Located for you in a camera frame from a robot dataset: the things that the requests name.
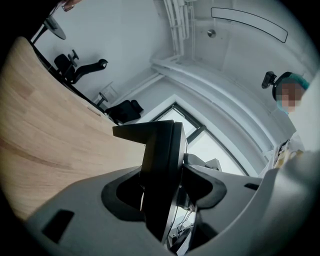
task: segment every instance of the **rectangular black hole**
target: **rectangular black hole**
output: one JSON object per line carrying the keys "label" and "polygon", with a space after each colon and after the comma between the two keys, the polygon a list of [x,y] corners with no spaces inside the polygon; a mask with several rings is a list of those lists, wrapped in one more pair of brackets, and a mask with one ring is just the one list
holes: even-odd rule
{"label": "rectangular black hole", "polygon": [[44,227],[42,233],[53,242],[58,244],[60,238],[62,237],[74,215],[75,213],[72,211],[59,210],[49,221],[49,223]]}
{"label": "rectangular black hole", "polygon": [[251,190],[257,190],[259,188],[259,185],[252,184],[252,183],[245,184],[244,186]]}

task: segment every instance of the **black window frame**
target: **black window frame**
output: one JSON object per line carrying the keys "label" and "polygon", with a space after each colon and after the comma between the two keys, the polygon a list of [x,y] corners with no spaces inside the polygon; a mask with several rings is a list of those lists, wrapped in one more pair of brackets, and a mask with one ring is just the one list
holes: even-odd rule
{"label": "black window frame", "polygon": [[191,115],[188,111],[186,111],[183,107],[181,107],[177,102],[171,104],[164,111],[158,114],[155,118],[151,120],[151,122],[156,122],[159,119],[163,118],[166,114],[168,114],[171,110],[177,111],[181,116],[183,116],[189,123],[191,123],[195,127],[195,131],[191,133],[186,141],[190,144],[194,141],[202,132],[206,132],[209,136],[220,146],[222,149],[230,156],[230,158],[238,165],[244,175],[249,176],[247,171],[241,165],[241,163],[235,158],[235,156],[226,148],[226,146],[210,132],[205,125],[203,125],[199,120],[197,120],[193,115]]}

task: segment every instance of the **wood plank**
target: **wood plank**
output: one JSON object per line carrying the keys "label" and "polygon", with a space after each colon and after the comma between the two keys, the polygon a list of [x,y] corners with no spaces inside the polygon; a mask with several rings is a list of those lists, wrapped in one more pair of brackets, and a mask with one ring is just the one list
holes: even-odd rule
{"label": "wood plank", "polygon": [[16,40],[0,75],[0,182],[19,218],[76,181],[142,164],[145,147],[90,108]]}

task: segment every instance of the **office chair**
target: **office chair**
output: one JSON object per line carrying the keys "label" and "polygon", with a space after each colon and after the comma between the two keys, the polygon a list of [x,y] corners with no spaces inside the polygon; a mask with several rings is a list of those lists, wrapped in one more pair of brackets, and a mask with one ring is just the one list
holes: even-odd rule
{"label": "office chair", "polygon": [[113,119],[116,124],[127,123],[136,119],[141,118],[140,113],[144,109],[139,105],[136,100],[125,100],[119,105],[107,108],[105,113]]}
{"label": "office chair", "polygon": [[78,65],[75,62],[75,59],[79,60],[79,57],[75,50],[72,50],[72,52],[73,57],[71,57],[70,54],[68,54],[68,57],[66,57],[64,54],[60,54],[55,58],[54,63],[58,68],[58,72],[61,73],[62,77],[73,85],[78,82],[79,79],[84,75],[104,70],[108,64],[108,61],[106,61],[105,59],[100,59],[97,63],[84,65],[76,70],[74,67],[77,67]]}

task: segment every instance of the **clothing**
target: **clothing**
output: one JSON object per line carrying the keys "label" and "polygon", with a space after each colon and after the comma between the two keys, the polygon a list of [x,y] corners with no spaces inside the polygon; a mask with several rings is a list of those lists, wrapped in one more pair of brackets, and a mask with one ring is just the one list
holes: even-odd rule
{"label": "clothing", "polygon": [[290,139],[274,148],[271,159],[259,174],[259,177],[263,178],[266,172],[271,169],[281,168],[288,160],[302,155],[304,151],[305,147],[302,144],[301,138],[295,132]]}

